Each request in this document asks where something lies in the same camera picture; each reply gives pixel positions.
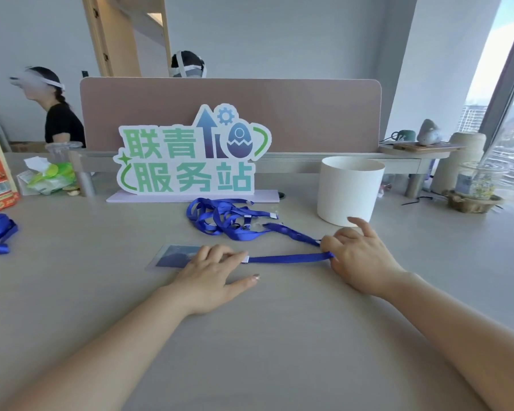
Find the grey bird figurine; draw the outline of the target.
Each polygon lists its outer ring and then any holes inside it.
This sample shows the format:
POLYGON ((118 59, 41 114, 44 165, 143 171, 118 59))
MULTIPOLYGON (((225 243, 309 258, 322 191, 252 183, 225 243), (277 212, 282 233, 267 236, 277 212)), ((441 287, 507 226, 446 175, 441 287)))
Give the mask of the grey bird figurine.
POLYGON ((417 144, 420 146, 432 146, 442 141, 439 126, 431 119, 425 119, 417 135, 417 144))

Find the green white plastic bag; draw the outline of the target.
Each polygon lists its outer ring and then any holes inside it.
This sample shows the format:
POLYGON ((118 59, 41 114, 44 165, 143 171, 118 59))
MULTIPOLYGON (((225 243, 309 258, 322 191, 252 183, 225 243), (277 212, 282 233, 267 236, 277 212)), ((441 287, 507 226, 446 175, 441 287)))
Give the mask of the green white plastic bag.
POLYGON ((65 187, 76 186, 75 172, 70 163, 51 163, 44 157, 31 157, 24 162, 27 169, 16 175, 23 196, 49 196, 65 187))

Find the wooden door frame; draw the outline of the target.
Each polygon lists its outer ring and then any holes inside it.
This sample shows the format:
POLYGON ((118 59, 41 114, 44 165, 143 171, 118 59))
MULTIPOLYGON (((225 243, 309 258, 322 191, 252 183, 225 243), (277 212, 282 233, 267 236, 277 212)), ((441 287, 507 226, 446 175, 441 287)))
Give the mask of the wooden door frame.
POLYGON ((169 77, 165 0, 82 0, 102 76, 169 77))

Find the lavender sign base board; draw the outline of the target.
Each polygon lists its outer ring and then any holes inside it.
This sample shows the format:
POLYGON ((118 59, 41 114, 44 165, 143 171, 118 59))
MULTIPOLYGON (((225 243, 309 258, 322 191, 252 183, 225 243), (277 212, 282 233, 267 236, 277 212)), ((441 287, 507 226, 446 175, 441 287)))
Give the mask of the lavender sign base board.
POLYGON ((120 190, 106 199, 107 203, 191 203, 203 197, 210 200, 239 199, 254 203, 278 203, 280 196, 277 190, 256 190, 254 193, 242 194, 185 194, 185 193, 164 193, 164 194, 133 194, 120 190))

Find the white cylindrical container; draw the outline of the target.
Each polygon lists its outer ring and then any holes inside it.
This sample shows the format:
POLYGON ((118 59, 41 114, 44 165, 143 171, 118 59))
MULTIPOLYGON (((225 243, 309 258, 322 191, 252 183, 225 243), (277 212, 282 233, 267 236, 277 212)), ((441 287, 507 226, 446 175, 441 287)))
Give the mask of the white cylindrical container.
POLYGON ((349 217, 369 222, 378 198, 385 165, 373 159, 333 156, 322 159, 317 215, 341 227, 353 227, 349 217))

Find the glass jar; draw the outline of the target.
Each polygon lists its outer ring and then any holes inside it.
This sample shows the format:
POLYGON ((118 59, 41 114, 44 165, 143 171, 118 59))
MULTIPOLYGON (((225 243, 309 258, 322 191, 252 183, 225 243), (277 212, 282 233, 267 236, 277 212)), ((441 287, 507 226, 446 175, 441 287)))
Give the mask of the glass jar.
POLYGON ((508 173, 505 165, 465 162, 458 165, 454 192, 473 200, 490 200, 501 178, 508 173))

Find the person's right forearm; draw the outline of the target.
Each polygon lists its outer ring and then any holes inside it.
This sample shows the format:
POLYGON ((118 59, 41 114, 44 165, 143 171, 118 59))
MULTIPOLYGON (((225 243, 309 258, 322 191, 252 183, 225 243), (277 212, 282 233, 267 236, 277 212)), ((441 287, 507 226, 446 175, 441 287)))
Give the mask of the person's right forearm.
POLYGON ((493 411, 514 411, 514 330, 407 271, 389 276, 384 300, 437 349, 493 411))

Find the clear plastic cup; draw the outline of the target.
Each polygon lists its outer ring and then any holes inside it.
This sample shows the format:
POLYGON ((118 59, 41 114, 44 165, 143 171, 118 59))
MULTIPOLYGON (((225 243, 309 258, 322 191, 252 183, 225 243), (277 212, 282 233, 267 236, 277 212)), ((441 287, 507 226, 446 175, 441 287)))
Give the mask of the clear plastic cup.
POLYGON ((53 142, 45 145, 49 153, 48 161, 52 164, 69 163, 69 152, 80 150, 83 143, 79 141, 53 142))

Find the person's left hand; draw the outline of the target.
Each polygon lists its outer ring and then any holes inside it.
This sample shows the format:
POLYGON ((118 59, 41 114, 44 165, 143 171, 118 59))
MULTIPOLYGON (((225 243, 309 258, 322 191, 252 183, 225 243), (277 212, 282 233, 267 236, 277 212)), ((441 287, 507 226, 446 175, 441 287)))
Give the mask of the person's left hand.
POLYGON ((235 298, 224 297, 224 286, 229 284, 228 277, 243 263, 247 253, 235 252, 219 264, 208 265, 209 247, 200 247, 195 257, 166 287, 176 308, 185 317, 209 313, 235 298))

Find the person's right hand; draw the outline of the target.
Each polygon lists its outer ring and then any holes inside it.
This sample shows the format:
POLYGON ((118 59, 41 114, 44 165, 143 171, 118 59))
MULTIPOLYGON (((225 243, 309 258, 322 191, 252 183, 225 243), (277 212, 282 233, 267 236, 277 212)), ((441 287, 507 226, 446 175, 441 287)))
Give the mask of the person's right hand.
POLYGON ((379 236, 368 238, 361 230, 343 227, 334 235, 325 235, 320 247, 324 253, 350 254, 350 276, 340 278, 366 295, 386 299, 393 286, 409 276, 379 236))

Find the white green cutout sign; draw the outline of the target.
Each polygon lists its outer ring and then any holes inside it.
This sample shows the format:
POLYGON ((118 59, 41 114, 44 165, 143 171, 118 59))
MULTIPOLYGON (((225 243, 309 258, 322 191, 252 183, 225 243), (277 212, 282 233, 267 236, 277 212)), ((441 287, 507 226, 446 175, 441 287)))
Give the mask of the white green cutout sign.
POLYGON ((262 124, 235 106, 200 106, 190 125, 121 125, 117 183, 141 196, 238 197, 255 192, 256 162, 272 145, 262 124))

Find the beige cylinder post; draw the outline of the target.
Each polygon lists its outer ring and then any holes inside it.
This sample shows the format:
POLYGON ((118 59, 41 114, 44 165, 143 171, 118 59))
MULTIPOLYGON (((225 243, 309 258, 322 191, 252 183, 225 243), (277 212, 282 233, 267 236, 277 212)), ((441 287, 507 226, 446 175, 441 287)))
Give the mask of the beige cylinder post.
POLYGON ((460 165, 481 161, 486 135, 480 132, 455 132, 449 143, 464 147, 451 152, 448 158, 439 161, 430 185, 430 191, 433 193, 443 194, 445 191, 453 190, 457 183, 460 165))

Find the person's left forearm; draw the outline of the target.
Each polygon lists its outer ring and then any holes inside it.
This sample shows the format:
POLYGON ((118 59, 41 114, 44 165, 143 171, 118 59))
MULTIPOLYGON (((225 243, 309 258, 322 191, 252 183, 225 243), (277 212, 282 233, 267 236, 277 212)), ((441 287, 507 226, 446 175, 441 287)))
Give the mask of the person's left forearm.
POLYGON ((118 411, 187 316, 169 285, 29 387, 7 411, 118 411))

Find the pink desk divider panel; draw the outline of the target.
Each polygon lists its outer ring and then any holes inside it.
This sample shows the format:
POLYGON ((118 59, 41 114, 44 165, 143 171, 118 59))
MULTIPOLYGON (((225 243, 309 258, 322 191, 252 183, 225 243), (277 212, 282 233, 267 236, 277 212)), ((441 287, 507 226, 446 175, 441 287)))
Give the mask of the pink desk divider panel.
POLYGON ((117 151, 121 125, 191 125, 203 104, 227 103, 272 134, 270 152, 372 153, 376 80, 87 77, 80 83, 87 148, 117 151))

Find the grey window frame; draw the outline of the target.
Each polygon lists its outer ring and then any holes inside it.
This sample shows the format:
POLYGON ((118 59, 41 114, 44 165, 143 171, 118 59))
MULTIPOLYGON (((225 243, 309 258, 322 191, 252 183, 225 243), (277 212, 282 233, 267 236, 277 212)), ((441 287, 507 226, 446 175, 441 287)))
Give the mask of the grey window frame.
POLYGON ((483 159, 491 147, 495 146, 503 123, 514 103, 514 42, 507 56, 503 70, 495 86, 488 109, 485 113, 480 130, 486 136, 483 159))

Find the cardboard box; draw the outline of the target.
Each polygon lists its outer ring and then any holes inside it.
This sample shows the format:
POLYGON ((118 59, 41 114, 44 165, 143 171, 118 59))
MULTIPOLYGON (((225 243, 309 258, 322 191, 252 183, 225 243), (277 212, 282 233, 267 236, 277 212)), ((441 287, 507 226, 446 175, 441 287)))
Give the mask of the cardboard box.
POLYGON ((46 142, 10 142, 9 146, 15 153, 47 153, 46 142))

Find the wooden flat tray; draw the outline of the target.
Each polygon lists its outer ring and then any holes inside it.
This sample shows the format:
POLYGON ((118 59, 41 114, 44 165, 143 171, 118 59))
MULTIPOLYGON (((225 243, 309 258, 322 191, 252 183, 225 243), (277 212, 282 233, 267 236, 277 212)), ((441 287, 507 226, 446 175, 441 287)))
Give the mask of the wooden flat tray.
POLYGON ((410 153, 439 153, 439 152, 455 152, 466 149, 465 145, 452 144, 449 142, 438 142, 431 145, 422 145, 417 142, 394 142, 392 148, 398 151, 410 153))

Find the clear badge holder blue card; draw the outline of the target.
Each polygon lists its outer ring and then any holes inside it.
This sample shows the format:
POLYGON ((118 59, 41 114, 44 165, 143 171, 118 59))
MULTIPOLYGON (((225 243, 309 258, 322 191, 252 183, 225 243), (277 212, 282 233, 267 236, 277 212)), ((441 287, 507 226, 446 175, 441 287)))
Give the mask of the clear badge holder blue card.
POLYGON ((195 257, 199 249, 200 246, 193 245, 164 245, 145 267, 145 270, 183 269, 195 257))

